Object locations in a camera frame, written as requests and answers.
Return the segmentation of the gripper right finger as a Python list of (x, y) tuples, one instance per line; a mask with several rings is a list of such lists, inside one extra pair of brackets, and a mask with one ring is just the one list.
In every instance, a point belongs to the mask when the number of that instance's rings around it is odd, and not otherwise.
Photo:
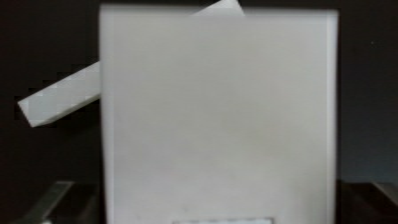
[(398, 224), (398, 186), (393, 183), (340, 183), (338, 224)]

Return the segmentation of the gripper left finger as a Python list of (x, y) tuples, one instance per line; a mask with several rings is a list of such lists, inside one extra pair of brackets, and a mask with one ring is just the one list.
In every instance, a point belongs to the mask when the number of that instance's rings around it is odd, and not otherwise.
[(100, 224), (98, 186), (57, 181), (16, 224)]

